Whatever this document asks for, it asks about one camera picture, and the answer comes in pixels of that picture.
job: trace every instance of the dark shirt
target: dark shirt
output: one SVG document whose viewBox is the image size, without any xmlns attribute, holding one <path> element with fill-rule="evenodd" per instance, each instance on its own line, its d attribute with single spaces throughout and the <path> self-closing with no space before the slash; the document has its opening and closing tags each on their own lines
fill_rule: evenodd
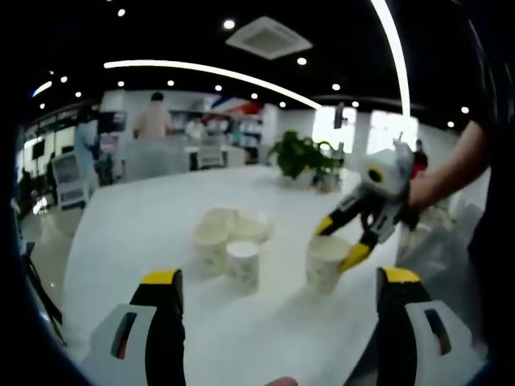
<svg viewBox="0 0 515 386">
<path fill-rule="evenodd" d="M 415 158 L 415 160 L 414 160 L 415 165 L 422 165 L 422 166 L 424 166 L 424 169 L 427 169 L 427 165 L 428 165 L 427 156 L 423 150 L 415 151 L 414 158 Z"/>
</svg>

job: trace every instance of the white table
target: white table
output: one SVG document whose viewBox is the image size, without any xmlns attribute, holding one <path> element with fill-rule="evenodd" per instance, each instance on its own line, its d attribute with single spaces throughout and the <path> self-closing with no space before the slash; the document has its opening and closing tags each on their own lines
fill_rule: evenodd
<svg viewBox="0 0 515 386">
<path fill-rule="evenodd" d="M 377 323 L 375 268 L 392 265 L 399 244 L 397 230 L 342 277 L 332 296 L 310 294 L 304 287 L 307 242 L 341 197 L 287 190 L 279 186 L 278 171 L 263 166 L 100 189 L 76 231 L 64 280 L 72 356 L 84 357 L 98 323 L 130 301 L 143 276 L 178 266 L 184 272 L 188 386 L 263 385 L 279 376 L 341 386 Z M 238 296 L 224 277 L 201 281 L 194 274 L 192 228 L 217 205 L 265 212 L 274 221 L 253 295 Z M 340 232 L 355 241 L 358 223 Z"/>
</svg>

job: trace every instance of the ceiling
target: ceiling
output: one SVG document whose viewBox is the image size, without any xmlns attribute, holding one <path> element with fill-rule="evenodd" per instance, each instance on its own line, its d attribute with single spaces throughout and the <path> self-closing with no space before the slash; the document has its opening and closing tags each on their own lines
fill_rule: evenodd
<svg viewBox="0 0 515 386">
<path fill-rule="evenodd" d="M 472 103 L 477 78 L 460 6 L 450 0 L 388 0 L 404 51 L 411 102 L 434 112 L 442 121 L 458 116 L 462 105 Z M 225 95 L 259 101 L 285 101 L 287 108 L 306 108 L 276 92 L 213 74 L 176 68 L 115 68 L 114 60 L 178 60 L 224 68 L 269 81 L 320 104 L 357 100 L 376 108 L 392 101 L 400 111 L 398 78 L 382 25 L 369 0 L 347 0 L 332 6 L 305 3 L 277 6 L 255 2 L 245 6 L 216 8 L 203 3 L 155 0 L 89 0 L 52 5 L 31 4 L 24 28 L 18 33 L 17 58 L 23 73 L 16 79 L 23 119 L 82 99 L 99 99 L 106 89 L 173 88 L 214 92 L 221 84 Z M 118 10 L 126 10 L 118 17 Z M 230 47 L 225 40 L 238 27 L 269 16 L 313 44 L 307 51 L 266 60 Z M 227 18 L 233 31 L 221 26 Z M 307 65 L 297 65 L 298 57 Z M 67 76 L 65 84 L 60 77 Z M 53 86 L 35 98 L 32 92 L 44 82 Z M 340 84 L 340 91 L 332 84 Z"/>
</svg>

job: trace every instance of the white chair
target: white chair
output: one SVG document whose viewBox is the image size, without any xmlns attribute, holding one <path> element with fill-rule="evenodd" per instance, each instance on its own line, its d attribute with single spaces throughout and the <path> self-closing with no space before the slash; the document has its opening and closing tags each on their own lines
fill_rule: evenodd
<svg viewBox="0 0 515 386">
<path fill-rule="evenodd" d="M 209 167 L 223 167 L 224 155 L 220 145 L 202 145 L 196 154 L 196 164 L 198 169 Z"/>
<path fill-rule="evenodd" d="M 82 175 L 75 152 L 52 159 L 51 166 L 56 179 L 57 206 L 59 209 L 89 201 L 89 187 Z"/>
<path fill-rule="evenodd" d="M 184 148 L 166 140 L 142 138 L 126 147 L 127 182 L 177 175 L 189 169 L 189 156 Z"/>
</svg>

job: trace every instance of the person standing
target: person standing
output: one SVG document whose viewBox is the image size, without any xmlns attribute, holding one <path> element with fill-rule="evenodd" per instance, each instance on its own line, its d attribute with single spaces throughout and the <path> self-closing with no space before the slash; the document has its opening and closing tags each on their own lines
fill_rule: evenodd
<svg viewBox="0 0 515 386">
<path fill-rule="evenodd" d="M 170 113 L 163 101 L 162 93 L 152 94 L 150 104 L 139 115 L 133 128 L 134 138 L 164 138 L 172 134 Z"/>
<path fill-rule="evenodd" d="M 56 157 L 56 153 L 50 154 L 50 160 L 47 164 L 47 185 L 51 189 L 51 197 L 54 201 L 54 205 L 57 205 L 57 182 L 54 176 L 54 167 L 52 165 L 52 159 Z"/>
<path fill-rule="evenodd" d="M 429 166 L 429 162 L 427 161 L 427 155 L 422 146 L 422 141 L 420 139 L 417 140 L 417 149 L 414 152 L 414 165 L 413 170 L 411 171 L 411 178 L 414 179 L 418 173 L 421 171 L 426 171 Z"/>
<path fill-rule="evenodd" d="M 84 107 L 78 114 L 75 132 L 75 154 L 82 178 L 86 180 L 89 194 L 92 195 L 100 186 L 95 171 L 94 153 L 97 146 L 97 120 L 93 119 L 91 107 Z"/>
</svg>

